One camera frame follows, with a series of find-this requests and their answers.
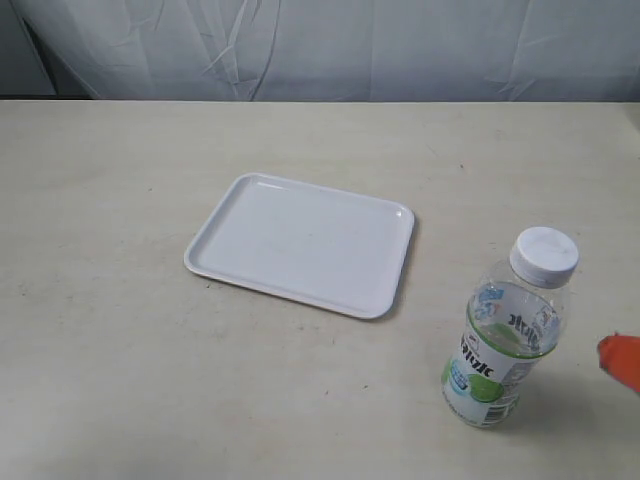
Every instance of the orange object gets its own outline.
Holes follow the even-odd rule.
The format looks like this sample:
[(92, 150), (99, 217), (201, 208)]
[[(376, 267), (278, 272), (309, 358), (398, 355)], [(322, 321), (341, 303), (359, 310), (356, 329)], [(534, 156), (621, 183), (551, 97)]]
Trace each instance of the orange object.
[(611, 335), (598, 344), (600, 368), (640, 393), (640, 337)]

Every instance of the clear plastic bottle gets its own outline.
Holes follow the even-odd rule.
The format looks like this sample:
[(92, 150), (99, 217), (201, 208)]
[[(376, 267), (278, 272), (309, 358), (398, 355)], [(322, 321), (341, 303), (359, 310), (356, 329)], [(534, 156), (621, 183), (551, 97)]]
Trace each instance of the clear plastic bottle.
[(518, 404), (518, 385), (557, 345), (568, 317), (567, 282), (578, 248), (547, 227), (522, 232), (508, 260), (482, 277), (467, 304), (467, 325), (442, 373), (451, 409), (476, 427), (491, 427)]

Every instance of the plastic tray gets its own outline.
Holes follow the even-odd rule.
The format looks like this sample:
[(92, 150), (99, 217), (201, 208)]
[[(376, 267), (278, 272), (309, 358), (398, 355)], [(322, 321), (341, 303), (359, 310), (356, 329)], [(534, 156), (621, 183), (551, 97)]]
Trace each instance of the plastic tray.
[(184, 263), (214, 280), (375, 318), (393, 304), (413, 224), (399, 203), (252, 173), (233, 183)]

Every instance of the water bottle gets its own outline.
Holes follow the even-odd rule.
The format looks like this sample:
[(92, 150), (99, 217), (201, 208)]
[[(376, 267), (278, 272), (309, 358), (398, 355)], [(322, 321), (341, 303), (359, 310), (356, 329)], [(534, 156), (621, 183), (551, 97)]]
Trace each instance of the water bottle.
[(511, 414), (520, 382), (558, 344), (577, 264), (578, 248), (567, 235), (533, 227), (482, 277), (442, 373), (444, 398), (460, 419), (491, 427)]

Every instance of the white backdrop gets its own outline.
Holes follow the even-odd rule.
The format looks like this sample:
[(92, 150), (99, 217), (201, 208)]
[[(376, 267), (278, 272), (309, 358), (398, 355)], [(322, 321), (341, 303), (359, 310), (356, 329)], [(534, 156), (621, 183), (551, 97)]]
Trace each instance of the white backdrop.
[(640, 100), (638, 0), (14, 0), (97, 98)]

